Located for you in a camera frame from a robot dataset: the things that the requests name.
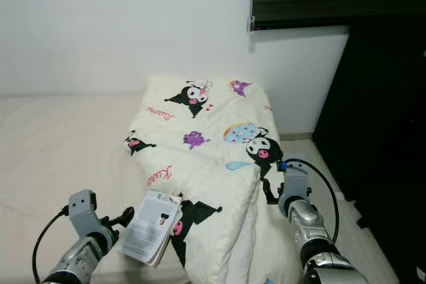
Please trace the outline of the white printed booklet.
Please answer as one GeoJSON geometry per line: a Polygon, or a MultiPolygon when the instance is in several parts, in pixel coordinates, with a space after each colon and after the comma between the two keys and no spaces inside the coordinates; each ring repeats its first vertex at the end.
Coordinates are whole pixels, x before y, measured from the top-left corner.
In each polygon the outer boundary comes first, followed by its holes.
{"type": "Polygon", "coordinates": [[[174,226],[182,217],[182,197],[159,191],[146,193],[118,244],[119,253],[156,267],[174,226]]]}

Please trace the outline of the cream cartoon print quilt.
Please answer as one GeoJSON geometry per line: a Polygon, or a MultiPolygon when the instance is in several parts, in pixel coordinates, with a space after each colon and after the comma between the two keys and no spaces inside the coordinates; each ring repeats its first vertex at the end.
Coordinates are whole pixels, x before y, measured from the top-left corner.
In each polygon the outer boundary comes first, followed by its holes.
{"type": "Polygon", "coordinates": [[[152,191],[222,208],[170,241],[192,284],[250,283],[258,208],[283,178],[267,92],[240,79],[149,78],[126,139],[152,191]]]}

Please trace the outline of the white sheeted bed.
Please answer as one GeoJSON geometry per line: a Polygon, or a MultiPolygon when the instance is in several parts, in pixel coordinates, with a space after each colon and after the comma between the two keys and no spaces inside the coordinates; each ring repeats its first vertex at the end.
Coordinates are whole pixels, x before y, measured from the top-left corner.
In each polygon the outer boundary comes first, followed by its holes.
{"type": "MultiPolygon", "coordinates": [[[[2,96],[0,101],[0,284],[34,284],[31,251],[43,226],[73,193],[95,191],[99,216],[136,207],[146,178],[122,143],[140,107],[139,96],[2,96]]],[[[296,284],[302,268],[278,208],[258,203],[250,283],[296,284]]],[[[77,234],[60,218],[41,241],[39,274],[46,276],[77,234]]],[[[172,248],[152,268],[113,249],[92,284],[191,282],[172,248]]]]}

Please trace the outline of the black cabinet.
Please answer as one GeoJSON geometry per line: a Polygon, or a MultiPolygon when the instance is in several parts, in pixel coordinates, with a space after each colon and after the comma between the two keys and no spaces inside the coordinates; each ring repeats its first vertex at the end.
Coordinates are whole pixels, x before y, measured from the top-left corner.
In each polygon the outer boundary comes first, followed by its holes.
{"type": "Polygon", "coordinates": [[[426,19],[352,25],[313,141],[400,284],[426,284],[426,19]]]}

